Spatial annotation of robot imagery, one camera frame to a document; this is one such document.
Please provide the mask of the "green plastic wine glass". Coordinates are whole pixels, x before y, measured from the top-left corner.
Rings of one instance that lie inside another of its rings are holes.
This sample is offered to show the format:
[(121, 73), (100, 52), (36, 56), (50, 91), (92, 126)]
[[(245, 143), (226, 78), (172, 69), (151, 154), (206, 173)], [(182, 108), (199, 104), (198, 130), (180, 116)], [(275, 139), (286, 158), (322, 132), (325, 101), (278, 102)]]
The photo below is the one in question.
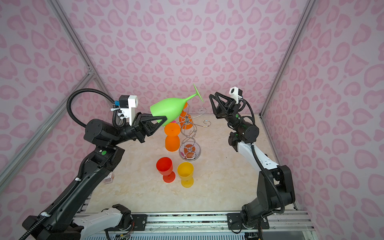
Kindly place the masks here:
[(161, 126), (166, 126), (172, 121), (175, 121), (179, 115), (182, 113), (184, 110), (185, 104), (192, 98), (198, 96), (202, 102), (204, 102), (202, 96), (200, 95), (197, 87), (195, 84), (193, 84), (194, 89), (196, 91), (195, 94), (184, 98), (167, 98), (164, 100), (159, 101), (158, 103), (152, 105), (150, 107), (150, 111), (153, 117), (166, 117), (167, 120), (158, 120), (158, 123), (161, 124)]

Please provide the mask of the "red plastic wine glass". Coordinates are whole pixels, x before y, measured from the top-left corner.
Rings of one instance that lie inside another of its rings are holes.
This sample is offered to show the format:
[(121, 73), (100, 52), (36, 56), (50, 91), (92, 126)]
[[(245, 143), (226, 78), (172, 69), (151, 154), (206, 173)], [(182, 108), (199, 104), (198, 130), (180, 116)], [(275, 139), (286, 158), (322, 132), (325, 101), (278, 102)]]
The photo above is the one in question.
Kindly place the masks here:
[(156, 168), (163, 176), (163, 181), (165, 183), (172, 183), (175, 180), (176, 174), (173, 171), (173, 162), (170, 158), (160, 158), (156, 163)]

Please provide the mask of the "yellow plastic wine glass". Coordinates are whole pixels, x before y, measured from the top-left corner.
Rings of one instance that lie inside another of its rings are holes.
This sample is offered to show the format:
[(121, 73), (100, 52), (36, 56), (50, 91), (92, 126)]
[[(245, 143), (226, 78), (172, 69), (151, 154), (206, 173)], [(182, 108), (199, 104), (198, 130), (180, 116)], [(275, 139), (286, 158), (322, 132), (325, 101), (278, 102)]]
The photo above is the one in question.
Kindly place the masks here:
[(191, 163), (181, 163), (177, 168), (177, 173), (184, 188), (190, 188), (194, 184), (194, 166)]

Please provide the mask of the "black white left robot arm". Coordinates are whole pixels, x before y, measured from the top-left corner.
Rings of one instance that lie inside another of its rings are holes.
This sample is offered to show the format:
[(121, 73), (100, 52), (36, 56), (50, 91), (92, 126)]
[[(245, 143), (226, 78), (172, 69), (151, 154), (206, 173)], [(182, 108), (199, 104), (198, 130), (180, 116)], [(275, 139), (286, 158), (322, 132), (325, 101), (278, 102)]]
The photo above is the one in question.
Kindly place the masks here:
[(38, 216), (28, 216), (24, 220), (26, 232), (20, 237), (22, 240), (29, 236), (36, 240), (80, 240), (86, 228), (74, 223), (73, 218), (87, 197), (122, 160), (125, 151), (118, 145), (136, 140), (144, 143), (146, 137), (153, 135), (169, 119), (164, 113), (151, 111), (137, 113), (131, 124), (110, 124), (100, 119), (85, 124), (74, 115), (72, 101), (87, 92), (101, 95), (111, 103), (115, 101), (106, 93), (90, 88), (73, 92), (67, 100), (69, 116), (85, 129), (84, 139), (94, 144), (95, 149), (81, 161), (78, 174), (61, 195)]

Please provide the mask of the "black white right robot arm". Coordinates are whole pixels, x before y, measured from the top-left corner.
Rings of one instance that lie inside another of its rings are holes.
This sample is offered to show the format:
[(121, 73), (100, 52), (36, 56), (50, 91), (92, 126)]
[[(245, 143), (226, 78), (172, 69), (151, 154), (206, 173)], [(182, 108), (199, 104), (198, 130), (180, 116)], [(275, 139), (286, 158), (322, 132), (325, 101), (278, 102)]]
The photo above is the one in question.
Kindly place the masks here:
[(242, 206), (240, 220), (233, 223), (233, 233), (239, 234), (242, 229), (257, 228), (262, 233), (262, 223), (273, 214), (283, 214), (286, 206), (296, 201), (293, 177), (290, 168), (272, 161), (261, 151), (256, 141), (260, 129), (256, 125), (254, 114), (242, 116), (240, 112), (250, 107), (248, 101), (241, 96), (225, 96), (216, 92), (209, 96), (213, 113), (217, 119), (224, 119), (232, 132), (228, 143), (241, 154), (256, 170), (259, 171), (257, 197)]

